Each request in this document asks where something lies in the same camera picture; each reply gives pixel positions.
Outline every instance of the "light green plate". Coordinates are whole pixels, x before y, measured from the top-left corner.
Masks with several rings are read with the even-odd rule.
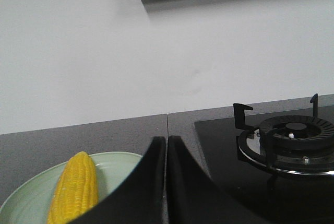
[[[130,152],[102,152],[90,155],[98,179],[99,200],[104,199],[132,172],[141,155]],[[16,189],[0,208],[1,224],[45,224],[59,176],[66,162],[31,178]]]

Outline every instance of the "black glass cooktop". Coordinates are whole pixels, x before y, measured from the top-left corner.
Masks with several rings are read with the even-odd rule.
[[[334,122],[334,106],[320,107],[318,117]],[[312,109],[246,116],[246,124],[281,115],[309,115]],[[334,223],[334,175],[307,180],[273,176],[240,161],[234,118],[195,122],[212,180],[234,199],[272,223]]]

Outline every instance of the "gray countertop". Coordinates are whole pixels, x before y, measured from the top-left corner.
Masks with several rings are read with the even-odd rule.
[[[251,104],[259,114],[310,108],[310,97]],[[334,105],[334,95],[319,96],[319,106]],[[180,135],[208,173],[194,122],[233,117],[233,107],[153,115],[0,135],[0,204],[22,183],[40,172],[67,161],[75,153],[127,151],[143,155],[152,137]],[[164,197],[163,222],[168,223]]]
[[[77,152],[143,155],[154,136],[167,135],[166,114],[0,135],[0,205],[25,181]]]

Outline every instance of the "gas burner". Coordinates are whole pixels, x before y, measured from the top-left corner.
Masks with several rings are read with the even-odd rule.
[[[245,130],[237,142],[242,160],[277,175],[334,175],[334,125],[317,117],[317,102],[315,94],[312,117],[278,116],[259,126],[245,124],[252,107],[234,104],[235,126]]]

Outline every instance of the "corn cob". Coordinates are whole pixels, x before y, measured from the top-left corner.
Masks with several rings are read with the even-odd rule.
[[[82,215],[98,202],[95,165],[86,152],[79,152],[67,163],[50,205],[47,224],[65,224]]]

